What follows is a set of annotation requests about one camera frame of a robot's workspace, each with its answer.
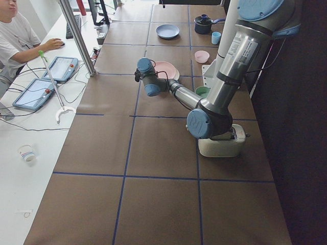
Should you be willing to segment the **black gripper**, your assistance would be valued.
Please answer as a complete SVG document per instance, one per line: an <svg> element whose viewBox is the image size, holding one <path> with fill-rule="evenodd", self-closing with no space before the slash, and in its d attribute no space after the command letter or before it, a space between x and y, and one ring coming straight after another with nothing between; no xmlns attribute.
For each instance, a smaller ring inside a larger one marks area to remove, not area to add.
<svg viewBox="0 0 327 245"><path fill-rule="evenodd" d="M139 82L141 79L141 72L138 69L136 69L136 71L134 73L134 79L136 82Z"/></svg>

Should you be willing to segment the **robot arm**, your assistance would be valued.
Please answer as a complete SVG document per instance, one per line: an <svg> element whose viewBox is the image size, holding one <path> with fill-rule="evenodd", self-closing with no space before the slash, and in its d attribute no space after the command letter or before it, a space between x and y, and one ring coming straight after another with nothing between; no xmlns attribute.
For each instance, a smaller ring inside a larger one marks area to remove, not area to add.
<svg viewBox="0 0 327 245"><path fill-rule="evenodd" d="M138 60L135 80L143 82L148 96L171 92L191 109L188 131L197 139L214 139L230 131L229 103L263 43L297 33L301 9L302 1L230 1L219 45L229 48L216 59L215 82L204 99L174 79L160 79L148 58Z"/></svg>

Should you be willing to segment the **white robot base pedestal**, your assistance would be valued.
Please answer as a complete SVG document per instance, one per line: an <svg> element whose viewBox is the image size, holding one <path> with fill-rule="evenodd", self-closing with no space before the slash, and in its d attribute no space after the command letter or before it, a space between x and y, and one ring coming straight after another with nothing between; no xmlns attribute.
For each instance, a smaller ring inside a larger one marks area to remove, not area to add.
<svg viewBox="0 0 327 245"><path fill-rule="evenodd" d="M226 54L236 34L236 21L239 17L238 7L239 0L229 2L227 17L224 24L222 37L217 51L215 60L210 65L203 65L202 72L203 84L205 87L212 88L218 83L217 74L225 60Z"/></svg>

